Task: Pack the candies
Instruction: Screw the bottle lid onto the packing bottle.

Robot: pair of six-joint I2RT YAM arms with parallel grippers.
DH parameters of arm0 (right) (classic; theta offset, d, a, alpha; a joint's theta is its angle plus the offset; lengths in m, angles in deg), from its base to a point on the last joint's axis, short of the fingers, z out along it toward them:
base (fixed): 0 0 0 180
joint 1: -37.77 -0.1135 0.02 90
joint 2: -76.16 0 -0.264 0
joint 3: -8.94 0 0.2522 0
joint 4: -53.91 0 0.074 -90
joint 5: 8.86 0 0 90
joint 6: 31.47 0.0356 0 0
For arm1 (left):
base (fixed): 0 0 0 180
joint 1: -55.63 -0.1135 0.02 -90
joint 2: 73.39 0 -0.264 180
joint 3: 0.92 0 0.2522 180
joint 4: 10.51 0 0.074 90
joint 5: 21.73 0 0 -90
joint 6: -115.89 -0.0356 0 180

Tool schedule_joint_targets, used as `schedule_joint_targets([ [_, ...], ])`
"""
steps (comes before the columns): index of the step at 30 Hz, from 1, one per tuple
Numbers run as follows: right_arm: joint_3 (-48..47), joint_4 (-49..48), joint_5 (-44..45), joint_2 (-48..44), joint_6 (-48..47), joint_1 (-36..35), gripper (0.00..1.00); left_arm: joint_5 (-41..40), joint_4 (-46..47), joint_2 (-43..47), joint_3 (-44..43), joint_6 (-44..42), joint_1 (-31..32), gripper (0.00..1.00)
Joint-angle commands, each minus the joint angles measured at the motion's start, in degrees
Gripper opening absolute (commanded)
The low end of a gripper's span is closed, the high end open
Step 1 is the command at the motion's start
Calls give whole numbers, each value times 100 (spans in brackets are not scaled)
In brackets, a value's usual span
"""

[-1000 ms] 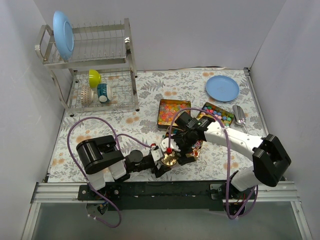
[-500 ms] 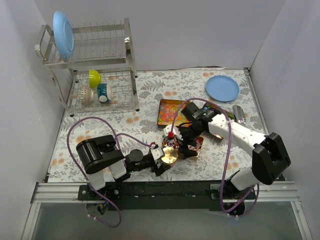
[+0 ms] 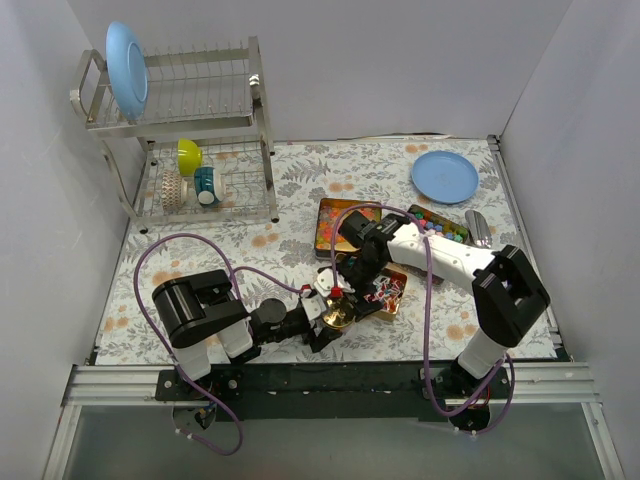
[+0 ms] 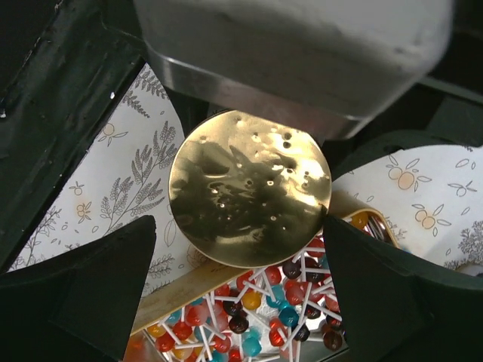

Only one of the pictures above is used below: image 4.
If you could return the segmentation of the gold round lid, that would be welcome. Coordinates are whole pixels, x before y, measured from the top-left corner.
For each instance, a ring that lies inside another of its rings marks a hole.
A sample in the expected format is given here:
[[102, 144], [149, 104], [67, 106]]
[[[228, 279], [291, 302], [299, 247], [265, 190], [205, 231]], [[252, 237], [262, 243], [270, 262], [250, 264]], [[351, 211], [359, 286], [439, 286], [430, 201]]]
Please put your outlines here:
[[240, 111], [195, 127], [169, 176], [172, 215], [207, 258], [236, 268], [275, 265], [321, 230], [332, 178], [306, 132]]

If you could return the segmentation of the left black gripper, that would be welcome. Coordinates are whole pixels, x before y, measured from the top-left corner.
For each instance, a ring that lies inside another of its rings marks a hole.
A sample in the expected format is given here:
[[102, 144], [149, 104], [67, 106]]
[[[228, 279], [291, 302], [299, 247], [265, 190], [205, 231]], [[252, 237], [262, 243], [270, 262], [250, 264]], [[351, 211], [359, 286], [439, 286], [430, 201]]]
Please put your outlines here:
[[441, 62], [419, 84], [353, 138], [331, 144], [339, 177], [399, 150], [482, 145], [482, 3], [458, 1]]

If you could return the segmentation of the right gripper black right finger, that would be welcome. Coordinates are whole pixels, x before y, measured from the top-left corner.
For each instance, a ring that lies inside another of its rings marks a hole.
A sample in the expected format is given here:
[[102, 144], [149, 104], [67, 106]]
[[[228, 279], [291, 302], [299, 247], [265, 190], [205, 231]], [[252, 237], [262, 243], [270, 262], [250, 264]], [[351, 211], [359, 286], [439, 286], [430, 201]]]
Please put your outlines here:
[[377, 241], [334, 216], [323, 234], [356, 361], [480, 361], [482, 279]]

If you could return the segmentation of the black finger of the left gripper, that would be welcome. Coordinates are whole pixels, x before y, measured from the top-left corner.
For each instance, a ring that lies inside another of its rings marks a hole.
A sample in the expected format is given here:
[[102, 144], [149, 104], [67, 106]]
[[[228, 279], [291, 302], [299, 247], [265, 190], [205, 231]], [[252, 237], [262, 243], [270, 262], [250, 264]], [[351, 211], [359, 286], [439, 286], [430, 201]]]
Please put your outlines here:
[[143, 65], [131, 1], [62, 1], [1, 100], [7, 271]]

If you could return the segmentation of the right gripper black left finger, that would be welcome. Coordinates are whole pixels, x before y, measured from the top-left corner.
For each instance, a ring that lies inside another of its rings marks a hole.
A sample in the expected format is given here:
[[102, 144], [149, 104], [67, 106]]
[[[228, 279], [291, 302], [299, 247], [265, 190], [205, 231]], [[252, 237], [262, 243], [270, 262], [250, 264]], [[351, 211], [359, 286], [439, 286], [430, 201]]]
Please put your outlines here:
[[155, 219], [1, 276], [3, 361], [123, 359], [155, 247]]

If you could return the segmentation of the tin of candies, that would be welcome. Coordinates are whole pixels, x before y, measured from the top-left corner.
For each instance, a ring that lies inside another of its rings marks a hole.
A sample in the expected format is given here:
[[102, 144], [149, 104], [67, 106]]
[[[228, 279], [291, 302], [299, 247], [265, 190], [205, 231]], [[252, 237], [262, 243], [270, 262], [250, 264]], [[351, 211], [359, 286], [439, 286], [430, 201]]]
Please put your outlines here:
[[289, 216], [266, 200], [211, 210], [209, 232], [226, 236], [240, 268], [202, 263], [146, 297], [135, 317], [127, 361], [298, 361], [317, 342], [339, 351], [345, 331], [321, 222], [341, 218], [396, 244], [381, 197], [338, 190], [315, 219]]

